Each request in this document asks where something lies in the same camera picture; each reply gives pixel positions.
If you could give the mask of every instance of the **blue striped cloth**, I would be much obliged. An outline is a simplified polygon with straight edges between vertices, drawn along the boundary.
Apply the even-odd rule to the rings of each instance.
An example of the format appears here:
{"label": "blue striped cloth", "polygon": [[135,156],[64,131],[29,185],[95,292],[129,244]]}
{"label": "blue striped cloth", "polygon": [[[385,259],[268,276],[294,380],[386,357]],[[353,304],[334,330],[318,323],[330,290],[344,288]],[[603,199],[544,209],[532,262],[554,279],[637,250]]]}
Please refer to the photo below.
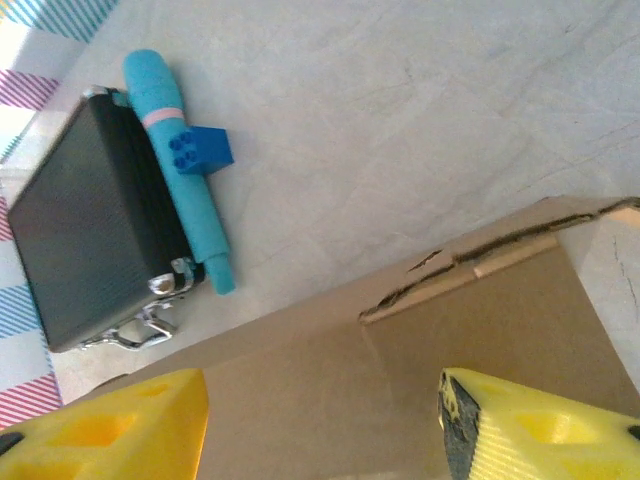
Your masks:
{"label": "blue striped cloth", "polygon": [[12,22],[86,42],[93,38],[118,0],[9,0],[0,13]]}

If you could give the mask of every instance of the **torn cardboard edge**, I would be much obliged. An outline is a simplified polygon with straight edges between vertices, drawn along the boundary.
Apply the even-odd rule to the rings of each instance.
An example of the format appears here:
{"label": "torn cardboard edge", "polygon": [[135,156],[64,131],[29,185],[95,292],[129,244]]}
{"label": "torn cardboard edge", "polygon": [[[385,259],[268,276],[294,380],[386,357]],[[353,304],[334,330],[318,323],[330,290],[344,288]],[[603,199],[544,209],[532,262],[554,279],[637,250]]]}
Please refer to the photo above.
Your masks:
{"label": "torn cardboard edge", "polygon": [[640,217],[629,211],[640,212],[639,197],[545,198],[433,250],[407,271],[403,286],[362,310],[358,319],[365,325],[374,323],[554,248],[558,245],[554,232],[604,215],[615,212],[626,223],[640,225]]}

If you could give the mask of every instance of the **microphone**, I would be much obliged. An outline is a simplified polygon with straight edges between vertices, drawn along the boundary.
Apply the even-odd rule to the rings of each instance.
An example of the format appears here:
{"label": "microphone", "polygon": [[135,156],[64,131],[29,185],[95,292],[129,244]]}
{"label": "microphone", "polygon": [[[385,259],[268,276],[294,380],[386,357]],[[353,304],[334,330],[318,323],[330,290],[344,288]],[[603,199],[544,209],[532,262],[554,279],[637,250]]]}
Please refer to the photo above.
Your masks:
{"label": "microphone", "polygon": [[183,175],[174,165],[172,139],[185,138],[180,90],[169,67],[154,50],[137,50],[124,60],[129,101],[147,131],[195,261],[204,264],[220,295],[235,289],[229,243],[202,175]]}

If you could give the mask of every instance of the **black suitcase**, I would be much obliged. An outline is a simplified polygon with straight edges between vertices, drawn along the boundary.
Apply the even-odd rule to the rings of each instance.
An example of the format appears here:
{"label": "black suitcase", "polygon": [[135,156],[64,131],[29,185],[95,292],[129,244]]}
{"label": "black suitcase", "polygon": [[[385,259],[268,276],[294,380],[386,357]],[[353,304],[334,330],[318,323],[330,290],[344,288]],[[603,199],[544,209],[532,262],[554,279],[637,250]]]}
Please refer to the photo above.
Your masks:
{"label": "black suitcase", "polygon": [[[84,95],[9,223],[54,352],[164,341],[174,327],[156,309],[204,278],[149,138],[116,90]],[[153,334],[124,338],[120,328],[135,319]]]}

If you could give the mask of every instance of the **white floor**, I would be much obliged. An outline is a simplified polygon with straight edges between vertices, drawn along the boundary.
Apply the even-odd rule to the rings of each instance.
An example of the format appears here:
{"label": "white floor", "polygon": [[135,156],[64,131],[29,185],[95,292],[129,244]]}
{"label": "white floor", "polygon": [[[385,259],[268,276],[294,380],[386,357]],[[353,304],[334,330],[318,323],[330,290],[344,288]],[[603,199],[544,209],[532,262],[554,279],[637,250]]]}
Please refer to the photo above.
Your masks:
{"label": "white floor", "polygon": [[634,0],[121,0],[60,95],[124,86],[140,47],[230,131],[240,288],[203,285],[142,354],[56,355],[66,401],[544,196],[639,193]]}

